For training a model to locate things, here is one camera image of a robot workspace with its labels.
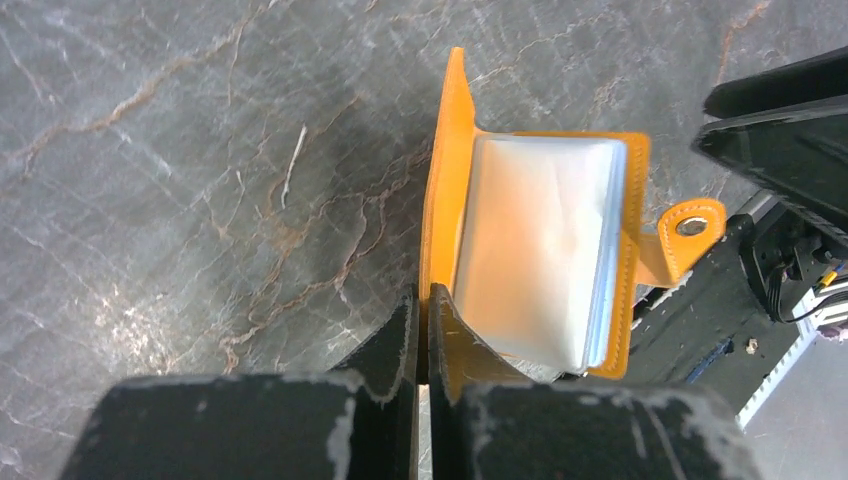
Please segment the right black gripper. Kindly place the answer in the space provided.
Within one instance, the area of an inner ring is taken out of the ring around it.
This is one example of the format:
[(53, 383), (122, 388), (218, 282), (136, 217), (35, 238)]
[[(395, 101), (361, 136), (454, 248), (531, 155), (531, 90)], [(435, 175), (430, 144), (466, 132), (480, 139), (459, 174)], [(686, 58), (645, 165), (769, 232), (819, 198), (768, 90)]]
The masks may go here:
[(847, 242), (847, 50), (716, 86), (692, 148)]

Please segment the orange leather card holder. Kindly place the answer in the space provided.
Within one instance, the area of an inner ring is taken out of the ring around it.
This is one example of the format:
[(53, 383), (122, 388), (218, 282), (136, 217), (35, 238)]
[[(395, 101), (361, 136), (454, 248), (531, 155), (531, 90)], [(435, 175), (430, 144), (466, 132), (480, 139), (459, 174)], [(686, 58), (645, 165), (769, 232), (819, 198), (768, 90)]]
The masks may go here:
[(444, 286), (498, 354), (582, 376), (628, 368), (635, 288), (674, 287), (725, 233), (712, 198), (642, 229), (638, 132), (486, 132), (451, 50), (424, 201), (420, 295)]

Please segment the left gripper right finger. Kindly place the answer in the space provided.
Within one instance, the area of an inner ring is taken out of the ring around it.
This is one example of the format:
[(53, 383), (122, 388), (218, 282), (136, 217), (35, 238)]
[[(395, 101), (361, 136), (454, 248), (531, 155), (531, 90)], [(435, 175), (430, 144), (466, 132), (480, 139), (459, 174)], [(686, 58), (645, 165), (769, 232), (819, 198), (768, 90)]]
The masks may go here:
[(537, 383), (433, 284), (427, 306), (437, 479), (758, 479), (729, 407), (685, 384)]

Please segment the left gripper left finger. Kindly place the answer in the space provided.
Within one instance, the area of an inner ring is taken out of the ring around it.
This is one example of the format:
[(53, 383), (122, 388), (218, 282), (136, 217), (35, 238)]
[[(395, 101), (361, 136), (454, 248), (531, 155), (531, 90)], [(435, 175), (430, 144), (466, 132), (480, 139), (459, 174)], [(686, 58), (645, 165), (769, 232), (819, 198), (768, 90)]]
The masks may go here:
[(419, 302), (324, 372), (135, 377), (90, 415), (64, 479), (413, 479)]

